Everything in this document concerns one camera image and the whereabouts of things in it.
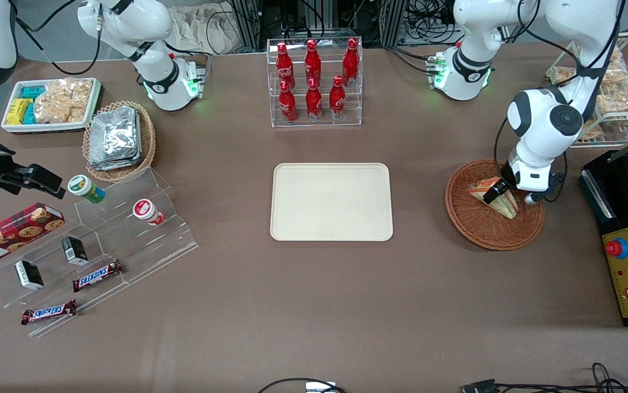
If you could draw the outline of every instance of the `wicker basket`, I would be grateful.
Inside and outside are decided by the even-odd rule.
[[[496,175],[492,159],[478,159],[457,169],[445,189],[449,217],[467,239],[481,247],[498,251],[525,247],[544,226],[544,204],[529,206],[525,203],[527,193],[513,189],[518,214],[508,219],[469,194],[471,183]]]
[[[108,112],[110,110],[118,109],[122,105],[131,106],[139,112],[139,125],[141,127],[141,147],[144,152],[144,160],[139,165],[125,166],[124,168],[111,169],[110,171],[96,171],[90,165],[86,166],[89,174],[101,181],[118,182],[125,177],[131,176],[136,172],[142,171],[146,167],[151,166],[151,162],[154,160],[154,154],[156,152],[156,134],[154,133],[154,124],[149,119],[149,114],[142,108],[141,105],[135,102],[113,102],[110,105],[102,107],[98,112]],[[90,149],[90,132],[91,124],[86,125],[86,130],[83,133],[83,156],[88,160],[88,151]]]

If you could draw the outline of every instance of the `white tray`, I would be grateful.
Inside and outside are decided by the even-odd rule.
[[[387,241],[394,232],[384,164],[279,164],[272,181],[277,241]]]
[[[86,113],[83,115],[83,120],[73,123],[56,123],[56,124],[6,124],[6,117],[10,111],[10,106],[13,104],[13,100],[20,97],[20,91],[24,87],[30,86],[44,86],[48,82],[52,82],[56,79],[42,79],[42,80],[22,80],[15,83],[13,91],[10,93],[9,104],[6,106],[4,117],[1,119],[1,128],[12,134],[45,134],[51,132],[69,132],[83,131],[86,124],[91,121],[91,117],[95,112],[96,103],[98,102],[98,96],[100,95],[100,81],[96,78],[78,78],[80,80],[90,80],[93,82],[91,87],[91,93],[88,98],[88,104],[86,105]]]

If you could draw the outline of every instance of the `emergency stop button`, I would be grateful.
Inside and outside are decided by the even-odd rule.
[[[625,259],[628,256],[628,243],[622,238],[616,238],[605,244],[605,252],[617,259]]]

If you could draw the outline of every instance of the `table surface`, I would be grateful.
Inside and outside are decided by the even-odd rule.
[[[566,189],[524,249],[474,246],[444,208],[452,172],[491,156],[509,100],[542,83],[557,54],[504,45],[488,87],[454,102],[387,52],[366,50],[363,125],[324,131],[271,128],[262,54],[214,57],[204,99],[178,112],[152,105],[129,62],[99,62],[88,75],[103,83],[103,103],[134,100],[149,112],[153,166],[200,247],[40,339],[0,303],[0,391],[255,392],[306,376],[350,393],[449,392],[486,378],[590,383],[593,361],[628,380],[628,329],[576,184],[603,150],[571,150]],[[21,61],[14,79],[60,76]],[[0,141],[22,164],[85,172],[81,134],[0,129]],[[500,156],[515,142],[505,132]],[[386,164],[393,238],[272,239],[272,171],[282,162]],[[77,199],[0,190],[0,219],[35,201],[70,214]]]

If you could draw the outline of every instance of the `red bottle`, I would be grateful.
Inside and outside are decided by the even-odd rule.
[[[341,120],[345,109],[345,89],[343,88],[343,77],[340,75],[333,77],[333,88],[328,96],[328,104],[331,108],[331,119]]]
[[[287,54],[287,45],[284,42],[277,43],[277,76],[280,80],[289,83],[289,90],[294,90],[294,65]]]
[[[279,82],[279,107],[282,110],[284,124],[294,124],[297,120],[297,105],[294,102],[294,94],[289,91],[289,82]]]
[[[304,67],[307,80],[314,78],[321,85],[321,57],[319,52],[316,51],[316,40],[307,41],[307,55],[304,57]]]
[[[317,123],[321,121],[324,116],[324,111],[321,109],[321,93],[319,92],[319,83],[316,79],[309,78],[307,80],[309,90],[307,91],[307,115],[309,116],[309,122]]]
[[[348,50],[343,55],[343,84],[355,86],[357,84],[358,64],[360,55],[357,51],[357,38],[348,40]]]

